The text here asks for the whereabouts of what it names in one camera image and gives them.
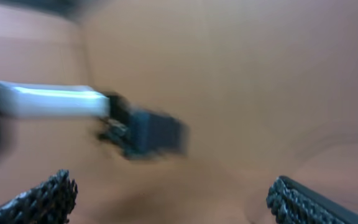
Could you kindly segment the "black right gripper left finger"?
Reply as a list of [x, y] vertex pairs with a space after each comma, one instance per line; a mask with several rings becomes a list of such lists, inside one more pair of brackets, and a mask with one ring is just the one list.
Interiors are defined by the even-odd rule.
[[0, 224], [65, 224], [76, 205], [78, 186], [61, 169], [36, 187], [0, 206]]

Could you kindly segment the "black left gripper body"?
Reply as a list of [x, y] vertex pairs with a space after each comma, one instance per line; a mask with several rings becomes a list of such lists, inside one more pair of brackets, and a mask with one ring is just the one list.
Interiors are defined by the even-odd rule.
[[126, 159], [143, 160], [161, 154], [186, 153], [187, 126], [168, 114], [113, 106], [104, 128], [97, 134], [100, 141], [121, 149]]

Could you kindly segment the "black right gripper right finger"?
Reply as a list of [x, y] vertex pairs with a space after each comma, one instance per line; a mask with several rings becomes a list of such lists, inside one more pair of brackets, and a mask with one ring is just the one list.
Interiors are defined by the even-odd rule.
[[358, 214], [284, 175], [269, 188], [266, 203], [279, 224], [358, 224]]

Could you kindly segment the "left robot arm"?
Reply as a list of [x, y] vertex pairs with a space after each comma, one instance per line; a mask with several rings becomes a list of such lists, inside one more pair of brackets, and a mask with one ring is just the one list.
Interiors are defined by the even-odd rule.
[[116, 92], [86, 85], [47, 85], [0, 80], [0, 155], [11, 127], [7, 119], [95, 118], [102, 127], [97, 140], [117, 146], [130, 160], [160, 154], [185, 155], [188, 126], [161, 111], [134, 106]]

